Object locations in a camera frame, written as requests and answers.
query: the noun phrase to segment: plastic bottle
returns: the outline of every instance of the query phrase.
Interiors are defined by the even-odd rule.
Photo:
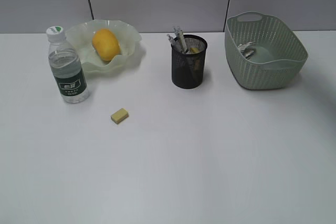
[[[69,103],[84,101],[90,93],[75,48],[66,40],[62,27],[49,27],[46,33],[49,64],[63,99]]]

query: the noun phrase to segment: yellow fruit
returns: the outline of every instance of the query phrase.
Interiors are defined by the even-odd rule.
[[[110,61],[120,54],[116,36],[109,29],[100,29],[92,38],[92,45],[102,60]]]

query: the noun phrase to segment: basket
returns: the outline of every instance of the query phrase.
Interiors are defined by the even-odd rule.
[[[237,45],[248,42],[255,42],[252,47],[256,52],[246,59]],[[275,16],[256,12],[228,19],[225,51],[235,79],[251,90],[285,87],[308,58],[304,46],[285,23]]]

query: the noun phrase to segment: white bottle cap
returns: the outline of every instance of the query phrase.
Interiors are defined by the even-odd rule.
[[[63,27],[52,26],[46,31],[49,42],[56,43],[66,39]]]

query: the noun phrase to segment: black mesh pen holder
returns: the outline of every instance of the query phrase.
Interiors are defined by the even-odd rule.
[[[181,45],[175,38],[172,46],[172,81],[182,89],[193,89],[203,81],[206,48],[205,39],[196,35],[184,35],[188,48],[197,48],[199,53],[183,54]]]

